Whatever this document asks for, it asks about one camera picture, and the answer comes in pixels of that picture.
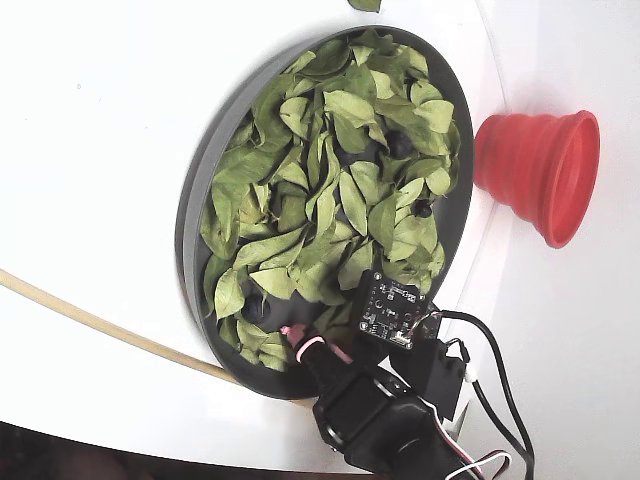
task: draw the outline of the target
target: gray bowl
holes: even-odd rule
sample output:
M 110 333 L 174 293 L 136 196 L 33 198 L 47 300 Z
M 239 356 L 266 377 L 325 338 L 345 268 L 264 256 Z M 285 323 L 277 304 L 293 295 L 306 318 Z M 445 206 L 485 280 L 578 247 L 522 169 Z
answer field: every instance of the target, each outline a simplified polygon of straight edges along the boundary
M 261 365 L 250 364 L 220 338 L 215 316 L 204 316 L 207 306 L 202 289 L 202 279 L 211 252 L 200 238 L 200 218 L 220 157 L 260 91 L 275 75 L 282 72 L 305 51 L 314 50 L 333 38 L 358 36 L 368 28 L 375 28 L 381 35 L 391 34 L 394 41 L 408 45 L 422 53 L 429 65 L 431 82 L 440 90 L 442 96 L 453 103 L 455 107 L 454 119 L 462 140 L 459 153 L 459 180 L 454 191 L 447 197 L 439 199 L 433 206 L 438 236 L 445 250 L 447 265 L 445 265 L 443 272 L 434 279 L 430 296 L 436 294 L 444 281 L 449 265 L 458 249 L 466 223 L 471 201 L 474 164 L 473 128 L 469 107 L 455 73 L 442 55 L 426 41 L 410 32 L 393 27 L 363 26 L 338 32 L 325 38 L 301 42 L 260 66 L 225 102 L 196 150 L 178 207 L 175 250 L 183 294 L 214 354 L 222 366 L 231 372 L 240 383 L 270 397 L 310 398 L 316 396 L 318 391 L 313 378 L 299 365 L 291 366 L 286 372 L 281 373 Z M 309 304 L 297 293 L 289 301 L 271 298 L 270 305 L 271 314 L 265 325 L 271 329 L 277 328 L 285 321 L 288 324 L 309 324 L 316 318 L 318 308 L 321 307 Z M 357 349 L 360 358 L 372 363 L 379 362 L 386 354 L 384 346 L 365 337 L 357 338 Z

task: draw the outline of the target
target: red cup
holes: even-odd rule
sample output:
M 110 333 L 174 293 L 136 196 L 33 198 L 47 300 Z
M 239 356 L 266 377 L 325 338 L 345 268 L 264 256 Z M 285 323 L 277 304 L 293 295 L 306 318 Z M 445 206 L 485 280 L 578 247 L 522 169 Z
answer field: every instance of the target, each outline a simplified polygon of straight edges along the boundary
M 560 248 L 582 223 L 599 158 L 600 130 L 590 112 L 493 115 L 476 135 L 474 182 Z

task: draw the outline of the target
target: dried leaf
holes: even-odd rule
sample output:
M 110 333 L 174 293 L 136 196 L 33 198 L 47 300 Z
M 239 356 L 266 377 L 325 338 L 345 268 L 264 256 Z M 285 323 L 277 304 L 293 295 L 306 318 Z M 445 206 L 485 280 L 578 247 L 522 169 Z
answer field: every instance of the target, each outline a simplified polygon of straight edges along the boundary
M 213 301 L 213 294 L 216 289 L 216 283 L 220 276 L 230 267 L 230 262 L 218 258 L 215 254 L 209 257 L 207 266 L 204 269 L 204 280 L 202 282 L 202 288 L 204 290 L 204 298 L 207 301 L 209 311 L 205 317 L 211 315 L 211 312 L 215 309 L 215 303 Z
M 371 47 L 355 45 L 351 47 L 353 50 L 353 56 L 356 58 L 356 65 L 364 65 L 369 58 L 369 55 L 374 51 Z
M 420 244 L 422 225 L 416 217 L 409 215 L 393 230 L 393 247 L 385 253 L 392 262 L 409 257 Z
M 353 228 L 362 235 L 367 236 L 367 206 L 364 198 L 358 190 L 353 177 L 347 172 L 340 175 L 340 199 L 344 212 L 353 225 Z
M 385 251 L 393 246 L 393 225 L 395 225 L 397 193 L 389 195 L 369 213 L 369 232 Z
M 433 253 L 438 244 L 438 232 L 436 231 L 436 221 L 433 215 L 427 218 L 417 217 L 422 225 L 422 237 L 420 244 L 429 252 Z
M 337 113 L 354 128 L 375 122 L 375 113 L 369 102 L 343 90 L 324 93 L 325 112 Z
M 373 245 L 365 243 L 345 262 L 338 273 L 338 282 L 342 290 L 351 290 L 360 283 L 362 273 L 371 268 L 373 263 Z
M 414 112 L 427 120 L 429 128 L 438 133 L 449 133 L 453 118 L 453 104 L 446 100 L 430 100 L 417 107 Z
M 218 280 L 214 304 L 219 319 L 233 315 L 244 306 L 244 295 L 238 275 L 237 270 L 230 268 Z
M 376 95 L 378 98 L 386 100 L 393 97 L 393 90 L 391 90 L 391 78 L 389 75 L 382 72 L 371 70 L 371 75 L 376 82 Z
M 289 300 L 296 289 L 285 267 L 259 270 L 250 273 L 249 276 L 269 294 L 283 300 Z
M 422 192 L 423 185 L 424 179 L 416 178 L 402 187 L 396 201 L 396 208 L 406 207 L 415 202 Z
M 419 106 L 430 100 L 442 100 L 442 95 L 436 87 L 429 83 L 429 80 L 419 79 L 411 86 L 411 101 Z
M 240 339 L 238 338 L 237 322 L 233 317 L 220 320 L 220 338 L 231 345 L 236 351 L 240 351 Z
M 238 251 L 233 268 L 241 268 L 245 265 L 257 265 L 277 255 L 298 242 L 304 227 L 296 228 L 292 232 L 278 235 L 277 237 L 258 240 L 247 243 Z
M 303 197 L 291 195 L 282 197 L 282 212 L 278 219 L 278 231 L 280 233 L 300 228 L 307 223 L 307 215 L 304 212 L 306 203 Z
M 382 0 L 349 0 L 349 3 L 356 10 L 362 10 L 363 12 L 376 12 L 380 11 L 380 3 Z
M 333 125 L 336 129 L 338 143 L 348 153 L 362 153 L 370 140 L 364 127 L 356 128 L 337 113 L 333 115 Z
M 304 139 L 309 138 L 309 124 L 302 123 L 302 117 L 307 110 L 309 100 L 304 97 L 294 97 L 280 106 L 280 118 L 293 133 Z
M 285 69 L 284 73 L 298 73 L 300 70 L 306 67 L 314 58 L 316 58 L 315 53 L 311 51 L 304 52 L 298 57 L 295 62 L 293 62 L 289 67 Z

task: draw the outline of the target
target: electrical wire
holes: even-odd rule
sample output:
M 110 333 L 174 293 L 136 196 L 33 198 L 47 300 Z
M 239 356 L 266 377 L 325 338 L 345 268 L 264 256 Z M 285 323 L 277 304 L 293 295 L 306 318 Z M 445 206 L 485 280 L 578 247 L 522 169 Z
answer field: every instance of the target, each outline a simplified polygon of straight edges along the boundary
M 498 431 L 502 434 L 502 436 L 509 442 L 509 444 L 514 448 L 514 450 L 520 455 L 525 463 L 530 463 L 533 459 L 531 455 L 526 451 L 526 449 L 522 446 L 522 444 L 518 441 L 518 439 L 511 433 L 511 431 L 502 423 L 502 421 L 496 415 L 496 412 L 491 408 L 487 397 L 485 396 L 482 387 L 480 386 L 480 382 L 473 382 L 473 389 L 478 396 L 478 400 L 480 401 L 480 405 L 484 408 L 484 411 L 487 413 L 487 416 L 491 419 L 493 424 L 496 426 Z
M 480 392 L 480 394 L 482 394 L 482 397 L 484 398 L 483 408 L 485 409 L 488 415 L 489 415 L 489 412 L 492 412 L 489 415 L 489 417 L 491 418 L 492 422 L 496 425 L 498 430 L 500 430 L 500 433 L 502 433 L 505 436 L 505 438 L 507 438 L 507 441 L 509 441 L 509 443 L 511 443 L 514 448 L 516 448 L 515 445 L 518 445 L 520 447 L 519 449 L 516 448 L 516 451 L 518 451 L 518 454 L 523 457 L 527 467 L 525 479 L 533 480 L 533 473 L 534 473 L 534 467 L 535 467 L 535 452 L 533 449 L 533 444 L 531 443 L 531 437 L 529 437 L 529 433 L 527 432 L 524 422 L 522 421 L 522 417 L 520 417 L 520 413 L 518 412 L 518 409 L 516 407 L 515 400 L 511 392 L 511 387 L 509 386 L 509 381 L 507 379 L 507 371 L 504 366 L 504 360 L 502 359 L 502 354 L 500 352 L 500 347 L 498 346 L 498 342 L 496 341 L 496 338 L 494 337 L 491 330 L 489 330 L 489 327 L 487 327 L 480 319 L 474 317 L 473 315 L 469 315 L 468 313 L 463 313 L 463 312 L 454 312 L 451 310 L 442 310 L 439 313 L 444 318 L 450 318 L 453 320 L 462 320 L 464 322 L 474 325 L 487 338 L 487 341 L 489 342 L 489 345 L 495 357 L 496 364 L 498 366 L 498 374 L 500 376 L 500 383 L 502 384 L 502 391 L 504 392 L 504 396 L 507 401 L 509 411 L 511 412 L 511 416 L 515 421 L 516 426 L 518 427 L 518 432 L 520 432 L 520 436 L 522 437 L 522 440 L 524 442 L 524 448 L 515 439 L 515 437 L 511 434 L 511 432 L 509 432 L 509 430 L 504 426 L 504 424 L 498 419 L 497 415 L 489 405 L 488 401 L 486 401 L 486 397 L 484 397 L 484 392 L 482 392 L 482 389 L 480 388 L 480 385 L 478 384 L 477 381 L 473 382 L 474 390 L 476 390 L 476 394 L 478 394 L 478 391 Z
M 464 467 L 459 468 L 454 472 L 451 472 L 449 475 L 445 477 L 444 480 L 452 480 L 454 477 L 457 477 L 461 473 L 471 470 L 472 468 L 481 467 L 482 465 L 485 465 L 489 462 L 497 460 L 498 458 L 504 458 L 504 463 L 502 464 L 502 467 L 500 467 L 500 470 L 498 470 L 498 473 L 496 473 L 495 476 L 493 477 L 493 480 L 497 480 L 497 478 L 500 477 L 500 475 L 502 475 L 507 470 L 507 468 L 509 468 L 509 465 L 511 464 L 511 455 L 509 455 L 504 450 L 496 450 L 494 452 L 491 452 L 488 455 L 485 455 L 480 460 L 477 460 L 469 465 L 465 465 Z

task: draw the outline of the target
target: dark berry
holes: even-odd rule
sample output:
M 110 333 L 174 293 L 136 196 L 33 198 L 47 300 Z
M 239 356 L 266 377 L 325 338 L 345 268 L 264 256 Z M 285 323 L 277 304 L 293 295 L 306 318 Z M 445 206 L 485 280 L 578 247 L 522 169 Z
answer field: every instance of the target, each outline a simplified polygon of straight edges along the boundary
M 417 217 L 427 218 L 433 213 L 431 211 L 431 203 L 429 200 L 418 200 L 413 205 L 413 210 Z
M 385 135 L 387 144 L 389 145 L 389 154 L 391 158 L 400 160 L 407 158 L 413 152 L 413 142 L 406 133 L 398 130 L 391 130 Z
M 269 302 L 262 304 L 262 295 L 252 294 L 244 302 L 242 307 L 242 316 L 244 319 L 253 324 L 260 324 L 269 318 L 271 307 Z

